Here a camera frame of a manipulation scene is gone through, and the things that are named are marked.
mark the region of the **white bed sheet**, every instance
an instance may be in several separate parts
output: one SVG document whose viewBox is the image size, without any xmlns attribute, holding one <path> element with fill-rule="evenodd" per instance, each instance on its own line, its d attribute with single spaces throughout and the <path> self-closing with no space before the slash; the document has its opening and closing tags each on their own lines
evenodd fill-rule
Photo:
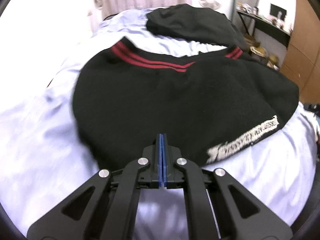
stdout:
<svg viewBox="0 0 320 240">
<path fill-rule="evenodd" d="M 143 50 L 176 57 L 222 46 L 155 37 L 149 10 L 128 10 L 101 23 L 97 33 L 64 61 L 49 88 L 0 116 L 0 202 L 26 235 L 29 226 L 98 171 L 80 143 L 71 109 L 84 64 L 123 36 Z M 299 104 L 285 127 L 242 153 L 207 166 L 226 169 L 291 225 L 311 190 L 316 163 L 312 120 Z M 134 239 L 188 239 L 182 190 L 142 190 Z"/>
</svg>

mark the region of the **bed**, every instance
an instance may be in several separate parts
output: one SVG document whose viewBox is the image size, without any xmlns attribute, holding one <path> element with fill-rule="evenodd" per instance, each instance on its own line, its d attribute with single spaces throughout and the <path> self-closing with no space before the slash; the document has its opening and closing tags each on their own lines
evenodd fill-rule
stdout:
<svg viewBox="0 0 320 240">
<path fill-rule="evenodd" d="M 146 13 L 153 9 L 127 10 L 103 21 L 93 37 L 65 59 L 47 89 L 1 114 L 0 202 L 24 235 L 33 222 L 99 170 L 78 137 L 71 109 L 74 85 L 89 59 L 124 36 L 140 49 L 175 57 L 225 48 L 154 36 L 146 30 Z M 205 168 L 224 168 L 292 225 L 313 183 L 315 127 L 315 119 L 299 103 L 283 129 Z M 133 239 L 168 237 L 188 239 L 183 191 L 142 190 Z"/>
</svg>

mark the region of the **black desk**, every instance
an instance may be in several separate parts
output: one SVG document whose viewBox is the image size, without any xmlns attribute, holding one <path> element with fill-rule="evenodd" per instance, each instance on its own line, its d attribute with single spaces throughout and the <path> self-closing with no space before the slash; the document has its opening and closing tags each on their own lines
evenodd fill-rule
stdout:
<svg viewBox="0 0 320 240">
<path fill-rule="evenodd" d="M 239 11 L 239 10 L 236 10 L 236 11 L 237 11 L 237 13 L 238 13 L 243 25 L 244 25 L 244 28 L 245 28 L 245 31 L 247 32 L 247 34 L 249 34 L 248 27 L 245 25 L 245 22 L 244 22 L 242 16 L 246 16 L 246 17 L 249 17 L 249 18 L 255 20 L 254 28 L 257 28 L 258 30 L 263 31 L 264 33 L 275 38 L 277 41 L 279 41 L 284 46 L 288 47 L 289 41 L 291 38 L 289 33 L 285 32 L 284 30 L 281 30 L 277 26 L 274 26 L 272 23 L 269 23 L 269 22 L 261 19 L 260 17 L 255 16 L 253 14 L 248 14 L 248 13 L 245 13 L 245 12 Z"/>
</svg>

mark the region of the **wooden cabinet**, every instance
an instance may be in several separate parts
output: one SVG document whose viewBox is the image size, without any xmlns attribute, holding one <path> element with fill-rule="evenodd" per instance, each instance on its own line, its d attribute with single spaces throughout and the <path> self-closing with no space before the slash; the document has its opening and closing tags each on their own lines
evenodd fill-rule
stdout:
<svg viewBox="0 0 320 240">
<path fill-rule="evenodd" d="M 299 86 L 302 102 L 320 103 L 320 21 L 308 0 L 297 0 L 294 30 L 280 69 Z"/>
</svg>

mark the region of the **metal screw head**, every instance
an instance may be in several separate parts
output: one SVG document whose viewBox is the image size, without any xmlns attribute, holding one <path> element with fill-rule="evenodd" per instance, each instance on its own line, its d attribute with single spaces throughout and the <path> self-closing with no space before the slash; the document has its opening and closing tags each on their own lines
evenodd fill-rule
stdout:
<svg viewBox="0 0 320 240">
<path fill-rule="evenodd" d="M 147 158 L 140 158 L 140 159 L 138 159 L 138 163 L 139 163 L 140 165 L 146 165 L 146 164 L 148 164 L 148 162 L 149 162 L 149 160 L 148 160 Z"/>
<path fill-rule="evenodd" d="M 224 169 L 222 169 L 222 168 L 218 168 L 214 172 L 215 172 L 215 174 L 217 174 L 220 177 L 222 177 L 222 176 L 224 176 L 226 174 L 226 171 Z"/>
<path fill-rule="evenodd" d="M 187 160 L 185 158 L 178 158 L 177 164 L 179 165 L 185 165 L 187 163 Z"/>
<path fill-rule="evenodd" d="M 101 170 L 99 171 L 99 176 L 102 177 L 102 178 L 106 178 L 108 177 L 110 174 L 110 172 L 108 170 Z"/>
</svg>

